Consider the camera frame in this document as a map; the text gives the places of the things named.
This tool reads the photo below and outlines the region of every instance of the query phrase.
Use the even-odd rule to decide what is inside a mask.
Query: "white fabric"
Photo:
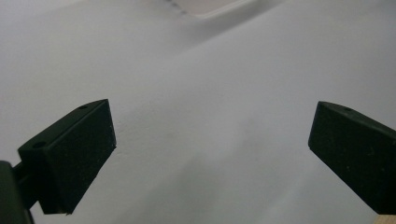
[[[0,25],[0,158],[17,164],[25,141],[104,98],[118,147],[72,216],[36,204],[36,223],[373,223],[307,141],[319,100],[396,128],[396,2],[261,2],[207,21],[161,0],[50,8]]]

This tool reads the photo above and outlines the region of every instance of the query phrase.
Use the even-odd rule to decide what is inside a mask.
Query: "black plastic jaw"
[[[19,148],[45,214],[71,214],[116,147],[108,100],[82,105]]]
[[[396,132],[342,105],[319,102],[309,147],[378,214],[396,215]]]

